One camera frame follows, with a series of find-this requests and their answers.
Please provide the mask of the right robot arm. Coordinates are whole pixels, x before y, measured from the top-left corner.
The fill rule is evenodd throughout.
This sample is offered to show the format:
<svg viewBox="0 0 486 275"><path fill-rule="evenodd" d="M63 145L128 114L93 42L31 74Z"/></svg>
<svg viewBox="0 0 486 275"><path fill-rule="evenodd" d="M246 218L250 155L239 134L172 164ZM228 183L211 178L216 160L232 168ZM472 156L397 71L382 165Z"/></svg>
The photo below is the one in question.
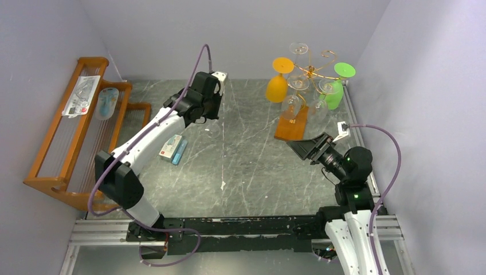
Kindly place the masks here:
<svg viewBox="0 0 486 275"><path fill-rule="evenodd" d="M298 237L328 238L345 274L389 274L375 227L375 204L367 184L373 156L355 146L340 154L332 136L322 133L287 143L301 160L321 164L338 179L337 206L321 207L312 222L297 225Z"/></svg>

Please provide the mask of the clear wine glass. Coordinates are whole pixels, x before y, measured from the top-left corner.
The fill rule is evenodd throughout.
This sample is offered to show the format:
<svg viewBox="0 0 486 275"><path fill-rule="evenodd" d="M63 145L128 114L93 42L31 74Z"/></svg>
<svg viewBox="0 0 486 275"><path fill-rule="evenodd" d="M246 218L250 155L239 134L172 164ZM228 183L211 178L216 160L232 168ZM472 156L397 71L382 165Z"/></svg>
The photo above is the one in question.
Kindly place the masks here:
<svg viewBox="0 0 486 275"><path fill-rule="evenodd" d="M308 111L308 118L313 123L319 123L328 111L337 109L343 97L343 85L339 80L322 79L317 91L318 97L310 104Z"/></svg>
<svg viewBox="0 0 486 275"><path fill-rule="evenodd" d="M218 120L211 120L205 124L205 134L210 138L219 137L221 131L221 124Z"/></svg>
<svg viewBox="0 0 486 275"><path fill-rule="evenodd" d="M305 76L289 76L287 84L291 88L292 94L288 95L282 102L281 117L292 121L305 106L305 99L300 92L309 87L309 80Z"/></svg>

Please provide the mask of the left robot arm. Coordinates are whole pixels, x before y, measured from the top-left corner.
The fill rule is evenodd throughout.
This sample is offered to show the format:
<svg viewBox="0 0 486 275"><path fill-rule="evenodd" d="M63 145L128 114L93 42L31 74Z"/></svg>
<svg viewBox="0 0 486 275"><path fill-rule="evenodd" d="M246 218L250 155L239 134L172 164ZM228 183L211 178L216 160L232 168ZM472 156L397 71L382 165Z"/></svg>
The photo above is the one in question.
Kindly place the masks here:
<svg viewBox="0 0 486 275"><path fill-rule="evenodd" d="M150 241L164 232L164 216L148 201L139 180L142 168L163 145L199 119L217 120L228 74L198 72L188 88L173 94L155 117L129 141L95 156L95 189L142 223Z"/></svg>

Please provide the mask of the green plastic wine glass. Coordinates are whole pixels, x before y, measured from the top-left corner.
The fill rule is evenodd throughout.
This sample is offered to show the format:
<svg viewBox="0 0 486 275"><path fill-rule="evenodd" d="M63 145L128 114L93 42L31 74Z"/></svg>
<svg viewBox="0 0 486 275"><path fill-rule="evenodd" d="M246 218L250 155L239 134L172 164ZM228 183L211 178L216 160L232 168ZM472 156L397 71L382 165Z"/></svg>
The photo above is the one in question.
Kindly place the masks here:
<svg viewBox="0 0 486 275"><path fill-rule="evenodd" d="M326 102L329 110L337 109L343 95L344 86L343 81L348 78L354 77L356 74L355 68L345 62L338 62L334 65L334 71L338 75L336 79L324 78L319 81L319 99Z"/></svg>

